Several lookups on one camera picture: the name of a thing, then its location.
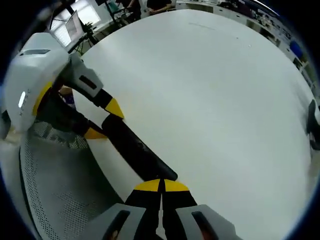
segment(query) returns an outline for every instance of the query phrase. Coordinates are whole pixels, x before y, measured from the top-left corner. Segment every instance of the monitor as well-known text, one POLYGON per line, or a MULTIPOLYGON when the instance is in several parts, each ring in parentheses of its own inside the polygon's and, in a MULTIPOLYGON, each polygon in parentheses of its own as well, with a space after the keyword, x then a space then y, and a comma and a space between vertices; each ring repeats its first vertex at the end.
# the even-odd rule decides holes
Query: monitor
POLYGON ((66 30, 69 34, 71 42, 78 41, 85 33, 82 29, 78 12, 74 11, 71 17, 65 24, 66 30))

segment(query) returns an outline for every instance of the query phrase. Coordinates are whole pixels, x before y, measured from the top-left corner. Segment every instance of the person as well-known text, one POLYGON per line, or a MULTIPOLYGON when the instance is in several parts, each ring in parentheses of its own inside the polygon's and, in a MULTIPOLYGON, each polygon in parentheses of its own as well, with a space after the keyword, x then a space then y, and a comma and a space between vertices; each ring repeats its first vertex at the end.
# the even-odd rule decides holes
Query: person
POLYGON ((115 0, 117 4, 122 4, 123 7, 128 8, 132 13, 130 16, 133 21, 141 19, 141 7, 139 0, 115 0))
POLYGON ((171 0, 148 0, 146 6, 150 15, 165 12, 172 7, 171 0))

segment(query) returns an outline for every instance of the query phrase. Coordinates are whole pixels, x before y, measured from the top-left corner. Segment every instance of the blue object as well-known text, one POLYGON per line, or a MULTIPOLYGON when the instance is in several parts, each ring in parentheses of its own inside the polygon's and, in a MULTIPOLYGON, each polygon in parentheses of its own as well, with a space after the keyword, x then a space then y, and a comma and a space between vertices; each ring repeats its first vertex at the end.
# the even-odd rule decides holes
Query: blue object
POLYGON ((303 52, 296 41, 290 42, 290 49, 297 56, 298 59, 302 57, 303 52))

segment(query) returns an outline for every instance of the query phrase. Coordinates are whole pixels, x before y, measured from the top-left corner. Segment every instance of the led light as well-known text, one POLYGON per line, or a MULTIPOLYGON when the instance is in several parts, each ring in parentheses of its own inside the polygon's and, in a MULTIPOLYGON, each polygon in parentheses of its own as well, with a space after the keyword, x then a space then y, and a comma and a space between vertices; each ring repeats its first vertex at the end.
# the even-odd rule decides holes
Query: led light
POLYGON ((22 104, 24 103, 25 96, 26 96, 26 92, 23 91, 23 92, 21 93, 21 97, 20 97, 20 100, 19 100, 19 103, 18 103, 19 108, 21 108, 22 104))

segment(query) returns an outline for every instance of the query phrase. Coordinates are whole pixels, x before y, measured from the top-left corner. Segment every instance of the white table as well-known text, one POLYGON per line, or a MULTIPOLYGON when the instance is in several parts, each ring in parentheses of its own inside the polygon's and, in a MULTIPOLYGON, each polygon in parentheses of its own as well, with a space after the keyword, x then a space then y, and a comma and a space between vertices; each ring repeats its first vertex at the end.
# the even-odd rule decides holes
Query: white table
MULTIPOLYGON (((84 56, 126 124, 199 204, 244 240, 279 240, 306 205, 313 99, 303 76, 269 40, 225 17, 177 10, 134 22, 84 56)), ((100 125, 107 113, 74 93, 100 125)), ((123 198, 141 179, 108 140, 89 140, 123 198)))

